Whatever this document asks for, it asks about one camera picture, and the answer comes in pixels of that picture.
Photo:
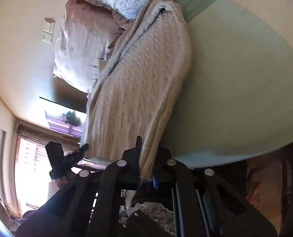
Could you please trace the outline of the person's left hand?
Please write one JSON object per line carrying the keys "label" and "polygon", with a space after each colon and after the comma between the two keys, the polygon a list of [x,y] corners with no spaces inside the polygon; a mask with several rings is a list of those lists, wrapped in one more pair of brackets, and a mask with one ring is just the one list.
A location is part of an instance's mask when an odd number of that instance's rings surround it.
{"label": "person's left hand", "polygon": [[55,184],[58,189],[61,189],[64,185],[66,185],[76,174],[72,171],[68,172],[68,175],[62,178],[55,179]]}

